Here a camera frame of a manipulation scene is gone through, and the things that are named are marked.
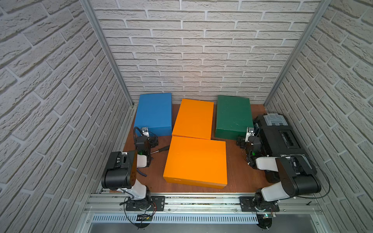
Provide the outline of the green shoebox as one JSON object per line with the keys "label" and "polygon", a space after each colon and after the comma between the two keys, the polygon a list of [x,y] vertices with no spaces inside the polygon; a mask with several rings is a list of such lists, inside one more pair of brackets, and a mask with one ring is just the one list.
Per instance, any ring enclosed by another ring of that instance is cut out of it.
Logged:
{"label": "green shoebox", "polygon": [[219,95],[217,100],[215,137],[237,140],[253,129],[253,116],[249,98]]}

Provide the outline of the orange shoebox front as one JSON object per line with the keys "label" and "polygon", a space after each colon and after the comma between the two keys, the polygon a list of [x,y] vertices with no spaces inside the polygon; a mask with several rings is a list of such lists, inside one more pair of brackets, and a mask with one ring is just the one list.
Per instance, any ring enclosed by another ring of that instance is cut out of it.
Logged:
{"label": "orange shoebox front", "polygon": [[228,184],[226,142],[174,136],[163,178],[169,183],[223,189]]}

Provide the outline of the orange shoebox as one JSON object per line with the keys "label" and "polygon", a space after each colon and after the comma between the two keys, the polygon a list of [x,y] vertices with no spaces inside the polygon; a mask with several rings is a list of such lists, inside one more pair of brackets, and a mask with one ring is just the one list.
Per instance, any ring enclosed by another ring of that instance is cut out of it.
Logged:
{"label": "orange shoebox", "polygon": [[211,139],[214,103],[183,99],[172,136]]}
{"label": "orange shoebox", "polygon": [[163,178],[169,183],[223,189],[228,184],[226,142],[174,136]]}

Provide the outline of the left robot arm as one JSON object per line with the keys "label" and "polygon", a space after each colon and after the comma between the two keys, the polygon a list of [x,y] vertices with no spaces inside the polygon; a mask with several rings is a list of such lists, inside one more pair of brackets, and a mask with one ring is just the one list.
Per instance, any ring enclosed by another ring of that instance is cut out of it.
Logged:
{"label": "left robot arm", "polygon": [[134,142],[135,150],[110,153],[101,176],[101,185],[105,189],[128,195],[120,206],[132,206],[141,211],[153,208],[155,212],[156,204],[150,190],[137,180],[137,172],[138,168],[149,167],[152,161],[151,149],[158,145],[158,139],[156,136],[139,136]]}

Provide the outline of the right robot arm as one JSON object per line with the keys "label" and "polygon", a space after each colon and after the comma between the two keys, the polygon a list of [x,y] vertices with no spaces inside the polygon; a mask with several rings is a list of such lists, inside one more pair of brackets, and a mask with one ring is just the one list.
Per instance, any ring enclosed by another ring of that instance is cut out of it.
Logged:
{"label": "right robot arm", "polygon": [[260,188],[255,195],[243,202],[251,211],[278,212],[278,201],[301,195],[319,193],[322,185],[315,168],[302,154],[263,156],[262,144],[257,136],[237,138],[237,146],[245,150],[245,160],[256,170],[274,172],[278,179],[270,186]]}

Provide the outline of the blue shoebox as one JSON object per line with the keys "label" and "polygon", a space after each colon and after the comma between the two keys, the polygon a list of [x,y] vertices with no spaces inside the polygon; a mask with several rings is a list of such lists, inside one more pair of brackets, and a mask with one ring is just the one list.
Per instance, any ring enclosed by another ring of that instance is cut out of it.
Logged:
{"label": "blue shoebox", "polygon": [[147,127],[157,136],[171,136],[172,109],[171,93],[140,95],[134,126]]}

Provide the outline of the black plastic toolbox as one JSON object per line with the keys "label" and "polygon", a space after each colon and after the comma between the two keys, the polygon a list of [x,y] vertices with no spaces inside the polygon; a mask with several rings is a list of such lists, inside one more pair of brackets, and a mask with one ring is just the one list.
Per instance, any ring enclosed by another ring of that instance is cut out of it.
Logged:
{"label": "black plastic toolbox", "polygon": [[287,118],[279,114],[259,115],[255,118],[254,139],[249,142],[246,153],[250,166],[255,169],[255,160],[259,157],[303,155],[310,160]]}

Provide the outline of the orange shoebox rear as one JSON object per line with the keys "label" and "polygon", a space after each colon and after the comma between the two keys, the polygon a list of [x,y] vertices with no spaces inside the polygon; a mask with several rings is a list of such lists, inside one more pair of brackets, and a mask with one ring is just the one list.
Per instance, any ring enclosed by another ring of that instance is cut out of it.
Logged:
{"label": "orange shoebox rear", "polygon": [[172,136],[211,139],[214,103],[183,99]]}

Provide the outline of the black handled screwdriver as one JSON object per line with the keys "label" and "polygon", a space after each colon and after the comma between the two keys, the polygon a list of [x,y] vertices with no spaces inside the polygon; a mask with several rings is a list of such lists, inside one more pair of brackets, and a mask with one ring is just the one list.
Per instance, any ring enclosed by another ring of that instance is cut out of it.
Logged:
{"label": "black handled screwdriver", "polygon": [[163,152],[163,151],[168,151],[169,149],[170,149],[170,145],[162,147],[162,148],[160,148],[156,151],[153,151],[153,152],[151,152],[151,154],[158,153],[158,152]]}

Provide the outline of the blue handled pliers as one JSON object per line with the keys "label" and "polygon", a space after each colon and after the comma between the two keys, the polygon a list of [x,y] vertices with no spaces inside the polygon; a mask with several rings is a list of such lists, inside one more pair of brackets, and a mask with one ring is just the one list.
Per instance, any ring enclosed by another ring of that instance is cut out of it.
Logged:
{"label": "blue handled pliers", "polygon": [[137,168],[137,172],[138,172],[138,174],[140,174],[141,176],[143,176],[143,177],[147,177],[147,174],[141,172],[141,171],[139,170],[139,168]]}

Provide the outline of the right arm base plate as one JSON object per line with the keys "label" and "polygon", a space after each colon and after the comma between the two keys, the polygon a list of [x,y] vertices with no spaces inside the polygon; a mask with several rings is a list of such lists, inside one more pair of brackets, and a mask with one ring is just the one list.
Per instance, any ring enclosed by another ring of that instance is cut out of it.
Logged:
{"label": "right arm base plate", "polygon": [[239,197],[242,212],[279,212],[277,202],[267,202],[260,196]]}

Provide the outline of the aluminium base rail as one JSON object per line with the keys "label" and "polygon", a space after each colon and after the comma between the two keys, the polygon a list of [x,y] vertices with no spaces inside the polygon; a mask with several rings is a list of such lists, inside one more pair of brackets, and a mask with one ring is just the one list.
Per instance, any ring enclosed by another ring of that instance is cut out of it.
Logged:
{"label": "aluminium base rail", "polygon": [[242,212],[239,197],[252,196],[250,193],[156,193],[153,196],[165,196],[163,211],[126,211],[126,206],[120,206],[125,201],[124,194],[92,194],[80,224],[84,227],[92,223],[257,224],[281,215],[311,216],[318,223],[323,216],[317,201],[308,199],[278,201],[279,212]]}

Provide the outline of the left corner aluminium post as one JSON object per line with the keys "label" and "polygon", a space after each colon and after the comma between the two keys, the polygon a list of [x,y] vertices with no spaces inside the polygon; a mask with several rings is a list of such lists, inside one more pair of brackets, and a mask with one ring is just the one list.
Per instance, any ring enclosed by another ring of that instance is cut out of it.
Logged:
{"label": "left corner aluminium post", "polygon": [[104,31],[100,25],[99,19],[97,18],[94,8],[89,0],[81,0],[81,4],[83,6],[83,9],[87,15],[87,18],[90,21],[90,24],[96,34],[96,37],[99,41],[99,43],[102,46],[102,49],[108,59],[109,65],[111,66],[111,69],[115,75],[115,78],[117,79],[119,86],[122,89],[122,92],[125,96],[126,101],[130,105],[130,107],[134,106],[134,101],[131,98],[131,95],[127,89],[127,86],[124,82],[124,79],[122,77],[122,74],[119,70],[118,64],[115,60],[114,54],[110,48],[110,45],[107,41],[107,38],[105,37]]}

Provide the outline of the corner aluminium post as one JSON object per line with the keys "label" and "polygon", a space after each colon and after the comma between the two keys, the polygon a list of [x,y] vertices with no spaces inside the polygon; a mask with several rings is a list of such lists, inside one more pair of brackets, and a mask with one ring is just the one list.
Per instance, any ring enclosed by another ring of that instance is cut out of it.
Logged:
{"label": "corner aluminium post", "polygon": [[305,30],[303,31],[300,39],[297,41],[296,45],[294,46],[292,52],[290,53],[286,63],[282,67],[278,77],[276,78],[271,90],[269,91],[265,101],[264,107],[267,107],[274,94],[276,93],[277,89],[281,85],[283,79],[285,78],[286,74],[290,70],[293,62],[298,58],[300,52],[302,51],[305,44],[308,42],[309,38],[311,37],[313,31],[315,30],[316,26],[321,21],[323,15],[325,14],[326,10],[328,9],[329,5],[331,4],[331,0],[322,0],[320,1],[318,7],[316,8],[310,22],[307,24]]}
{"label": "corner aluminium post", "polygon": [[124,79],[122,77],[122,74],[119,70],[118,64],[115,60],[114,54],[110,48],[110,45],[107,41],[107,38],[105,37],[104,31],[100,25],[99,19],[97,18],[94,8],[89,0],[81,0],[81,4],[83,6],[83,9],[87,15],[87,18],[90,21],[90,24],[96,34],[96,37],[99,41],[99,43],[102,46],[102,49],[108,59],[109,65],[111,66],[111,69],[115,75],[115,78],[117,79],[119,86],[122,89],[122,92],[125,96],[126,101],[130,105],[130,107],[134,106],[134,101],[131,98],[131,95],[127,89],[127,86],[124,82]]}

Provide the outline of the right corner aluminium post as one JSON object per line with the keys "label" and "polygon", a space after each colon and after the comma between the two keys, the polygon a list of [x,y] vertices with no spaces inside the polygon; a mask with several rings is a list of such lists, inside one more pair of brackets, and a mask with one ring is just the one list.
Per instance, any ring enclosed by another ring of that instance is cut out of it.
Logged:
{"label": "right corner aluminium post", "polygon": [[316,8],[310,22],[307,24],[305,30],[303,31],[300,39],[297,41],[296,45],[294,46],[292,52],[290,53],[286,63],[282,67],[278,77],[276,78],[271,90],[269,91],[265,101],[264,107],[267,107],[274,94],[276,93],[277,89],[281,85],[283,79],[285,78],[286,74],[290,70],[293,62],[298,58],[300,52],[302,51],[305,44],[308,42],[309,38],[311,37],[313,31],[315,30],[316,26],[321,21],[323,15],[325,14],[326,10],[328,9],[329,5],[331,4],[331,0],[322,0],[320,1],[318,7]]}

